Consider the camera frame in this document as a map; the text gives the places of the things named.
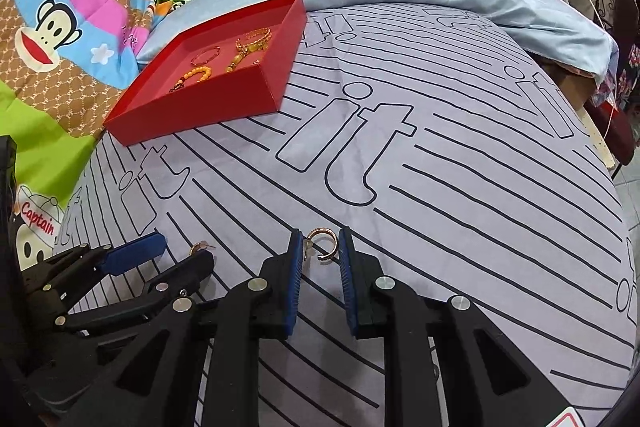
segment red bangle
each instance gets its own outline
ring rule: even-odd
[[[196,62],[196,60],[200,57],[202,57],[202,55],[204,55],[207,52],[210,52],[214,50],[216,53],[214,55],[211,55],[210,57],[207,57],[206,60],[202,60],[201,62]],[[207,64],[208,62],[212,61],[214,58],[216,58],[218,55],[220,55],[220,47],[219,46],[210,46],[209,48],[206,48],[204,50],[202,50],[200,53],[198,53],[195,57],[193,57],[191,59],[191,66],[204,66],[205,64]]]

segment red and white sticker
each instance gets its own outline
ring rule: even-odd
[[[573,407],[567,407],[546,427],[584,427],[582,420]]]

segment bracelet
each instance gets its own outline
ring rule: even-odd
[[[178,90],[178,89],[184,87],[185,80],[187,80],[188,78],[191,78],[194,74],[197,74],[197,73],[204,73],[202,75],[202,78],[200,80],[198,80],[198,82],[202,82],[203,80],[207,80],[211,76],[211,68],[209,68],[208,66],[201,66],[199,68],[193,68],[193,70],[191,70],[188,73],[185,73],[183,76],[181,76],[180,80],[178,80],[175,83],[175,86],[172,87],[171,89],[169,89],[169,92],[174,92],[175,90]]]
[[[271,29],[269,28],[260,28],[240,37],[236,41],[236,49],[239,53],[231,61],[231,64],[228,65],[226,72],[231,73],[231,71],[235,70],[247,55],[260,50],[266,50],[270,40]]]
[[[204,55],[205,53],[209,52],[209,51],[215,51],[215,54],[211,55],[210,57],[206,58],[206,60],[203,60],[201,62],[196,62],[197,58],[202,57],[202,55]],[[219,46],[210,46],[209,48],[206,48],[204,50],[202,50],[200,53],[198,53],[195,57],[193,57],[191,59],[191,66],[204,66],[205,64],[207,64],[208,62],[212,61],[214,58],[216,58],[218,55],[220,55],[220,47]]]

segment blue gripper pad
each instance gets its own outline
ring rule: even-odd
[[[338,234],[338,255],[340,256],[340,277],[342,279],[342,293],[344,295],[344,310],[347,313],[347,324],[351,334],[355,337],[358,333],[358,300],[353,285],[353,272],[351,271],[351,256],[353,243],[348,244],[344,229]]]
[[[298,298],[300,297],[300,278],[302,277],[302,263],[305,258],[305,237],[296,230],[291,234],[287,255],[289,259],[289,280],[285,302],[284,324],[287,336],[293,333],[298,317]]]
[[[105,275],[120,275],[162,255],[164,250],[166,250],[164,235],[153,232],[111,250],[105,260],[100,263],[100,270]]]

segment red open mouth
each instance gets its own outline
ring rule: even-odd
[[[36,41],[28,38],[27,35],[25,35],[24,33],[21,35],[21,37],[22,37],[22,45],[24,45],[24,48],[31,55],[31,57],[35,58],[41,64],[53,64],[49,56],[38,45]]]

